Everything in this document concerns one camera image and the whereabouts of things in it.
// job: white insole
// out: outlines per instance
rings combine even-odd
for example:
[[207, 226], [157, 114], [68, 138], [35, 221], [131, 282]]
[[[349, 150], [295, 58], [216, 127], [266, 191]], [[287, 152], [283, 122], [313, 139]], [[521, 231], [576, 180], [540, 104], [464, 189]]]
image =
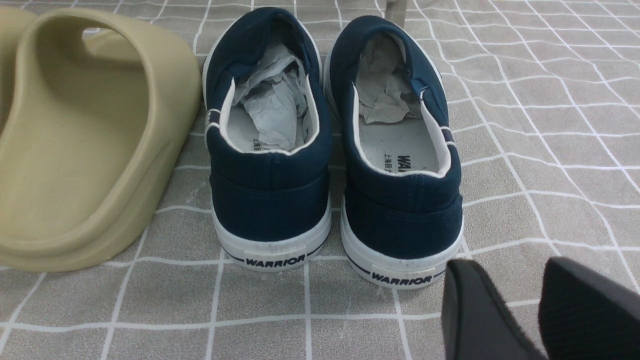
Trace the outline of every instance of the white insole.
[[424, 120], [366, 124], [360, 117], [359, 125], [360, 145], [373, 166], [391, 173], [438, 171], [440, 164]]
[[265, 150], [264, 144], [258, 140], [258, 129], [242, 105], [231, 107], [227, 134], [231, 142], [242, 152]]

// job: white grid line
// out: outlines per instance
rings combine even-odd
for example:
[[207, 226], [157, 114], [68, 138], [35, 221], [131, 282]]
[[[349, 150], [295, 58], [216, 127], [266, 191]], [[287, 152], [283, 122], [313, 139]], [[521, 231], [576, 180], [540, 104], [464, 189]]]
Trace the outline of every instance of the white grid line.
[[149, 232], [149, 227], [145, 229], [142, 233], [142, 237], [140, 238], [140, 244], [138, 244], [138, 249], [136, 250], [136, 254], [133, 257], [133, 261], [131, 265], [129, 265], [129, 269], [127, 270], [126, 275], [122, 279], [122, 285], [120, 286], [120, 291], [118, 292], [118, 297], [116, 298], [116, 304], [113, 307], [113, 314], [111, 315], [111, 323], [109, 323], [107, 336], [104, 339], [104, 345], [102, 346], [102, 355], [101, 360], [106, 360], [109, 355], [109, 347], [111, 346], [111, 341], [113, 340], [113, 333], [115, 331], [115, 324], [118, 322], [118, 317], [120, 316], [120, 308], [122, 308], [122, 301], [124, 300], [124, 293], [127, 291], [127, 285], [129, 283], [129, 279], [131, 278], [131, 273], [133, 272], [133, 267], [136, 265], [136, 260], [138, 256], [140, 256], [140, 252], [142, 251], [142, 246], [145, 244], [145, 239], [147, 238], [147, 234]]
[[205, 353], [205, 359], [211, 360], [213, 355], [213, 340], [216, 335], [216, 324], [218, 321], [218, 304], [220, 303], [220, 286], [222, 282], [222, 271], [224, 271], [225, 263], [225, 251], [220, 249], [220, 256], [218, 258], [218, 271], [216, 273], [216, 283], [213, 288], [213, 300], [211, 301], [211, 323], [209, 324], [209, 337], [207, 339], [207, 351]]
[[4, 351], [4, 346], [6, 345], [6, 342], [9, 339], [11, 330], [16, 328], [15, 321], [16, 319], [18, 319], [18, 316], [20, 315], [22, 308], [27, 304], [27, 301], [29, 301], [33, 293], [36, 292], [40, 284], [42, 284], [42, 281], [44, 280], [45, 276], [47, 276], [47, 273], [45, 272], [40, 274], [40, 276], [38, 277], [38, 280], [36, 280], [36, 283], [31, 288], [31, 291], [29, 291], [27, 296], [25, 296], [24, 299], [22, 299], [18, 307], [16, 307], [15, 310], [13, 311], [13, 314], [11, 314], [11, 317], [9, 318], [9, 322], [6, 322], [4, 323], [4, 325], [2, 325], [4, 327], [4, 332], [2, 336], [0, 336], [0, 355], [2, 355]]
[[305, 352], [307, 360], [313, 358], [313, 347], [311, 344], [311, 282], [309, 280], [309, 262], [305, 267]]
[[404, 348], [404, 357], [406, 360], [413, 360], [411, 350], [409, 349], [409, 341], [406, 337], [406, 329], [404, 328], [404, 319], [402, 316], [400, 300], [398, 298], [398, 291], [396, 289], [392, 289], [391, 294], [393, 295], [394, 307], [396, 308], [396, 314], [398, 315], [398, 326], [400, 326], [400, 340], [402, 341], [402, 346]]
[[[414, 5], [415, 5], [415, 7], [416, 7], [416, 8], [418, 8], [418, 9], [420, 8], [420, 6], [418, 6], [418, 2], [417, 2], [417, 0], [413, 0], [413, 3], [414, 3]], [[421, 14], [422, 14], [422, 16], [427, 20], [427, 23], [429, 24], [429, 30], [430, 30], [431, 34], [433, 35], [433, 40], [435, 40], [435, 42], [436, 42], [436, 44], [437, 44], [437, 46], [438, 46], [438, 50], [440, 51], [440, 56], [442, 57], [442, 59], [443, 59], [443, 60], [444, 60], [444, 59], [446, 59], [446, 57], [444, 56], [444, 52], [443, 52], [443, 50], [442, 50], [442, 46], [440, 45], [440, 42], [438, 41], [437, 37], [435, 36], [435, 32], [433, 31], [433, 25], [432, 25], [432, 23], [431, 23], [431, 20], [429, 19], [429, 17], [427, 17], [427, 15], [426, 15], [424, 12], [422, 12], [422, 10], [420, 11], [420, 13], [421, 13]], [[475, 33], [473, 33], [473, 32], [472, 32], [472, 34], [473, 34], [473, 36], [476, 38], [476, 40], [477, 40], [478, 42], [480, 42], [480, 41], [477, 39], [477, 37], [476, 37]], [[457, 75], [456, 69], [453, 67], [453, 65], [452, 65], [452, 64], [450, 64], [449, 62], [447, 62], [447, 64], [450, 66], [452, 73], [453, 73], [453, 74], [455, 74], [455, 75]], [[467, 97], [471, 98], [471, 92], [469, 91], [469, 89], [468, 89], [468, 87], [467, 87], [467, 84], [466, 84], [464, 81], [462, 81], [462, 80], [460, 80], [460, 82], [461, 82], [461, 84], [462, 84], [462, 86], [463, 86], [463, 88], [464, 88], [464, 90], [465, 90], [465, 93], [467, 94]], [[504, 151], [504, 149], [502, 148], [502, 145], [500, 144], [500, 142], [498, 141], [497, 137], [496, 137], [496, 136], [495, 136], [495, 134], [493, 133], [493, 130], [491, 129], [491, 127], [488, 125], [487, 119], [484, 117], [484, 114], [482, 113], [482, 111], [481, 111], [481, 110], [480, 110], [480, 108], [478, 107], [478, 105], [477, 105], [476, 101], [472, 99], [472, 100], [471, 100], [471, 102], [472, 102], [472, 104], [474, 105], [474, 108], [476, 109], [477, 114], [480, 116], [480, 119], [481, 119], [481, 120], [483, 121], [483, 123], [485, 124], [485, 128], [487, 129], [487, 132], [489, 132], [489, 135], [490, 135], [491, 139], [493, 140], [493, 142], [494, 142], [495, 146], [498, 148], [498, 150], [500, 151], [500, 153], [501, 153], [502, 155], [504, 155], [505, 151]], [[506, 157], [506, 156], [504, 157], [504, 159], [505, 159], [505, 163], [506, 163], [507, 167], [509, 168], [509, 171], [511, 171], [511, 174], [513, 175], [513, 177], [514, 177], [515, 181], [518, 183], [518, 186], [520, 187], [521, 191], [525, 192], [525, 191], [526, 191], [526, 188], [525, 188], [525, 186], [524, 186], [524, 183], [523, 183], [523, 182], [522, 182], [522, 180], [520, 179], [520, 176], [517, 174], [516, 170], [513, 168], [513, 165], [511, 164], [511, 161], [510, 161], [510, 160], [509, 160], [509, 158], [508, 158], [508, 157]], [[544, 226], [544, 224], [542, 223], [542, 218], [540, 217], [540, 213], [538, 212], [538, 209], [536, 208], [536, 205], [533, 203], [533, 200], [531, 199], [531, 196], [529, 196], [529, 195], [525, 194], [525, 197], [527, 198], [527, 201], [528, 201], [528, 203], [529, 203], [530, 207], [532, 208], [532, 210], [533, 210], [533, 212], [534, 212], [534, 214], [535, 214], [535, 216], [536, 216], [536, 219], [538, 220], [538, 223], [539, 223], [539, 225], [540, 225], [540, 230], [542, 231], [542, 234], [543, 234], [546, 238], [548, 238], [548, 236], [547, 236], [547, 232], [546, 232], [546, 230], [545, 230], [545, 226]], [[550, 245], [550, 246], [551, 246], [552, 250], [554, 250], [554, 253], [556, 253], [557, 255], [560, 255], [560, 252], [559, 252], [559, 251], [558, 251], [558, 250], [557, 250], [553, 245]]]
[[[508, 302], [508, 307], [520, 307], [520, 306], [531, 306], [539, 303], [539, 299], [529, 299], [529, 300], [517, 300]], [[170, 330], [199, 330], [199, 329], [210, 329], [213, 327], [226, 327], [226, 326], [237, 326], [237, 325], [247, 325], [251, 323], [263, 323], [263, 322], [282, 322], [282, 321], [290, 321], [290, 320], [302, 320], [305, 319], [308, 315], [306, 314], [292, 314], [292, 315], [275, 315], [275, 316], [258, 316], [255, 318], [245, 318], [240, 320], [224, 320], [216, 323], [205, 322], [205, 323], [171, 323], [171, 324], [151, 324], [151, 323], [116, 323], [117, 329], [136, 329], [136, 330], [151, 330], [151, 331], [170, 331]], [[403, 320], [429, 320], [440, 318], [441, 313], [427, 313], [422, 315], [403, 315]], [[311, 319], [313, 320], [395, 320], [398, 318], [398, 315], [395, 313], [378, 313], [378, 314], [311, 314]], [[29, 323], [15, 323], [13, 325], [14, 329], [20, 330], [29, 330], [29, 331], [38, 331], [38, 332], [51, 332], [51, 333], [61, 333], [61, 332], [69, 332], [69, 331], [78, 331], [78, 330], [87, 330], [87, 329], [104, 329], [108, 328], [111, 323], [108, 322], [96, 322], [96, 323], [82, 323], [79, 325], [73, 326], [64, 326], [64, 327], [54, 327], [54, 326], [43, 326], [43, 325], [33, 325]], [[0, 327], [8, 326], [8, 323], [0, 322]]]
[[[544, 19], [544, 18], [543, 18], [543, 17], [542, 17], [542, 16], [541, 16], [537, 11], [536, 11], [536, 9], [535, 9], [533, 6], [531, 6], [530, 2], [528, 2], [528, 1], [526, 1], [526, 0], [525, 0], [525, 3], [526, 3], [526, 4], [531, 8], [531, 10], [533, 10], [533, 12], [534, 12], [534, 13], [538, 14], [538, 17], [540, 18], [540, 20], [542, 20], [542, 21], [543, 21], [543, 22], [548, 26], [548, 28], [549, 28], [549, 29], [551, 29], [551, 31], [553, 31], [553, 32], [554, 32], [554, 34], [555, 34], [555, 35], [556, 35], [556, 36], [557, 36], [557, 37], [558, 37], [562, 42], [564, 42], [564, 40], [563, 40], [560, 36], [558, 36], [558, 34], [556, 33], [556, 31], [553, 29], [553, 27], [552, 27], [551, 25], [549, 25], [549, 23], [548, 23], [548, 22], [547, 22], [547, 21], [546, 21], [546, 20], [545, 20], [545, 19]], [[569, 45], [567, 45], [567, 44], [566, 44], [566, 42], [564, 42], [564, 44], [567, 46], [567, 48], [568, 48], [569, 50], [573, 51], [573, 49], [571, 49], [571, 47], [570, 47]], [[528, 50], [529, 50], [529, 52], [532, 54], [532, 56], [534, 56], [534, 59], [537, 59], [537, 57], [535, 57], [535, 54], [531, 51], [531, 49], [529, 49], [528, 47], [527, 47], [527, 49], [528, 49]], [[598, 76], [600, 76], [600, 78], [604, 80], [604, 77], [603, 77], [602, 73], [600, 73], [600, 71], [598, 70], [598, 67], [597, 67], [595, 64], [592, 64], [592, 66], [593, 66], [593, 69], [598, 73]], [[574, 104], [574, 105], [575, 105], [575, 101], [573, 100], [573, 97], [571, 96], [571, 93], [570, 93], [570, 92], [569, 92], [569, 90], [567, 89], [566, 84], [564, 83], [564, 81], [563, 81], [562, 79], [559, 79], [559, 80], [560, 80], [560, 82], [562, 83], [563, 88], [564, 88], [564, 90], [565, 90], [565, 92], [566, 92], [567, 96], [569, 97], [569, 100], [571, 100], [572, 104]], [[610, 91], [611, 91], [611, 92], [612, 92], [616, 97], [618, 97], [619, 99], [621, 99], [621, 100], [626, 104], [626, 102], [625, 102], [625, 101], [624, 101], [624, 100], [623, 100], [623, 99], [622, 99], [622, 98], [621, 98], [621, 97], [620, 97], [616, 92], [614, 92], [614, 91], [613, 91], [613, 89], [612, 89], [608, 84], [606, 84], [606, 86], [609, 88], [609, 90], [610, 90]], [[631, 109], [631, 110], [632, 110], [632, 111], [633, 111], [633, 112], [638, 116], [637, 112], [636, 112], [633, 108], [631, 108], [631, 107], [629, 107], [629, 108], [630, 108], [630, 109]], [[598, 141], [600, 142], [600, 144], [602, 145], [602, 147], [607, 151], [607, 153], [609, 154], [609, 156], [611, 157], [611, 159], [616, 163], [616, 165], [617, 165], [617, 166], [621, 167], [620, 162], [619, 162], [619, 161], [618, 161], [618, 160], [613, 156], [613, 154], [611, 153], [611, 151], [609, 150], [609, 148], [604, 144], [604, 142], [602, 141], [602, 139], [597, 135], [597, 132], [595, 131], [595, 129], [593, 128], [593, 126], [591, 125], [591, 123], [589, 122], [589, 120], [587, 120], [587, 118], [584, 116], [584, 113], [582, 112], [582, 109], [578, 108], [577, 106], [576, 106], [576, 109], [578, 110], [578, 112], [580, 113], [580, 115], [582, 116], [582, 118], [584, 119], [584, 121], [585, 121], [585, 123], [587, 124], [587, 126], [589, 126], [590, 130], [591, 130], [594, 134], [596, 134], [596, 138], [598, 139]], [[527, 118], [528, 118], [528, 119], [529, 119], [529, 121], [531, 122], [531, 125], [534, 127], [534, 129], [536, 130], [536, 132], [538, 132], [538, 128], [537, 128], [537, 127], [535, 127], [535, 125], [533, 124], [533, 121], [531, 121], [531, 119], [529, 118], [529, 114], [528, 114], [526, 111], [525, 111], [524, 113], [527, 115]], [[555, 155], [555, 154], [551, 151], [551, 149], [548, 147], [548, 145], [547, 145], [546, 141], [544, 140], [544, 138], [543, 138], [542, 136], [540, 136], [540, 139], [541, 139], [541, 141], [543, 142], [543, 144], [545, 144], [545, 147], [547, 148], [547, 150], [549, 151], [549, 153], [551, 153], [551, 155], [554, 157], [555, 161], [556, 161], [558, 164], [560, 164], [560, 162], [559, 162], [559, 161], [557, 160], [557, 158], [556, 158], [556, 155]], [[631, 182], [631, 185], [636, 189], [636, 191], [640, 193], [640, 188], [638, 188], [638, 185], [637, 185], [637, 184], [636, 184], [636, 183], [631, 179], [631, 177], [629, 176], [628, 172], [627, 172], [625, 169], [623, 169], [623, 168], [620, 168], [620, 170], [624, 173], [624, 175], [627, 177], [627, 179]], [[578, 187], [578, 186], [573, 182], [573, 179], [569, 176], [569, 173], [567, 173], [565, 169], [562, 169], [562, 171], [564, 172], [565, 176], [569, 179], [569, 181], [573, 183], [573, 185], [576, 187], [576, 189], [578, 189], [578, 191], [579, 191], [579, 192], [580, 192], [580, 193], [581, 193], [585, 198], [587, 198], [587, 196], [582, 192], [582, 190], [581, 190], [581, 189], [580, 189], [580, 188], [579, 188], [579, 187]], [[615, 237], [615, 235], [614, 235], [614, 233], [613, 233], [613, 230], [611, 229], [611, 227], [610, 227], [610, 225], [609, 225], [609, 221], [607, 221], [607, 219], [606, 219], [606, 218], [601, 214], [601, 212], [600, 212], [600, 210], [599, 210], [598, 208], [596, 208], [595, 206], [593, 206], [593, 208], [595, 209], [595, 211], [596, 211], [596, 212], [600, 215], [600, 217], [602, 218], [602, 221], [604, 222], [604, 224], [605, 224], [605, 226], [606, 226], [606, 228], [607, 228], [607, 231], [609, 232], [609, 236], [610, 236], [610, 238], [611, 238], [611, 241], [612, 241], [613, 245], [614, 245], [615, 247], [618, 247], [618, 241], [617, 241], [617, 239], [616, 239], [616, 237]], [[618, 255], [619, 255], [619, 257], [620, 257], [620, 260], [622, 261], [623, 266], [625, 267], [625, 270], [627, 271], [627, 273], [628, 273], [628, 275], [629, 275], [629, 278], [631, 279], [631, 283], [634, 285], [634, 288], [636, 289], [636, 292], [640, 293], [640, 286], [638, 285], [638, 282], [636, 281], [636, 277], [634, 276], [633, 272], [631, 271], [631, 269], [630, 269], [630, 267], [629, 267], [629, 265], [628, 265], [628, 263], [627, 263], [627, 259], [625, 258], [625, 256], [624, 256], [624, 254], [622, 253], [622, 251], [618, 251]]]

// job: black stripe on sole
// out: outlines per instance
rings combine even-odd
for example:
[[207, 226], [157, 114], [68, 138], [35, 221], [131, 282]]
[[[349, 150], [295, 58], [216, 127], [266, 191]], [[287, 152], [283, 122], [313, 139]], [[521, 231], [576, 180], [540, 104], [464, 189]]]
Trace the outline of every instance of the black stripe on sole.
[[327, 241], [327, 239], [328, 239], [328, 238], [329, 238], [329, 236], [327, 236], [327, 237], [324, 239], [324, 241], [322, 242], [322, 244], [320, 244], [320, 246], [316, 247], [316, 249], [315, 249], [315, 250], [313, 250], [312, 252], [309, 252], [309, 253], [307, 254], [307, 256], [311, 256], [313, 253], [315, 253], [316, 251], [320, 250], [320, 248], [322, 247], [322, 245], [324, 245], [324, 243], [326, 243], [326, 241]]
[[229, 255], [230, 258], [234, 258], [234, 259], [240, 261], [241, 263], [244, 263], [244, 259], [237, 258], [237, 257], [233, 256], [232, 254], [229, 254], [229, 251], [227, 251], [224, 246], [220, 245], [220, 247], [222, 248], [222, 250], [224, 250], [227, 253], [227, 255]]
[[365, 270], [362, 266], [358, 265], [358, 263], [356, 263], [355, 261], [353, 261], [353, 259], [351, 259], [351, 256], [349, 256], [349, 254], [347, 254], [347, 258], [351, 261], [352, 264], [354, 264], [357, 268], [359, 268], [360, 270], [362, 270], [365, 274], [367, 275], [371, 275], [370, 271]]

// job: heel label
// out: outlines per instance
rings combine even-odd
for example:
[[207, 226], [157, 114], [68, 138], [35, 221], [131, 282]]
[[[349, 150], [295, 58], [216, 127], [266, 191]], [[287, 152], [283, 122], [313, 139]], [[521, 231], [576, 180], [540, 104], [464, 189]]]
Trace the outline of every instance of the heel label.
[[389, 277], [382, 274], [377, 274], [375, 272], [371, 272], [371, 279], [379, 282], [384, 282], [389, 285], [400, 285], [400, 286], [412, 286], [412, 285], [421, 285], [428, 284], [434, 278], [440, 276], [440, 274], [444, 273], [440, 272], [435, 275], [427, 275], [425, 277], [414, 277], [413, 279], [398, 279], [397, 277]]
[[437, 273], [436, 271], [436, 268], [430, 268], [419, 272], [402, 274], [373, 264], [371, 267], [371, 280], [374, 282], [384, 282], [389, 285], [409, 287], [430, 284], [445, 272], [445, 270]]
[[282, 268], [286, 266], [295, 265], [297, 263], [301, 263], [305, 260], [307, 256], [302, 254], [298, 257], [293, 257], [285, 260], [276, 260], [276, 261], [264, 261], [258, 259], [246, 258], [244, 261], [247, 265], [255, 266], [258, 268]]

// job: white rubber sole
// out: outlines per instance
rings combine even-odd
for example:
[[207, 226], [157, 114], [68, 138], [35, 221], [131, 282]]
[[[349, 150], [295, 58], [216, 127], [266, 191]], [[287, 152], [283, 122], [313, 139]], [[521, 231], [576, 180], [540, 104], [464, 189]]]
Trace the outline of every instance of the white rubber sole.
[[344, 200], [342, 202], [340, 233], [349, 262], [360, 276], [384, 288], [419, 289], [443, 278], [447, 262], [460, 250], [463, 228], [464, 220], [456, 241], [439, 254], [421, 259], [396, 259], [372, 250], [355, 236], [347, 219]]
[[304, 265], [317, 255], [331, 229], [331, 197], [322, 219], [310, 230], [280, 241], [253, 241], [227, 231], [211, 206], [220, 245], [238, 265], [258, 272], [278, 272]]

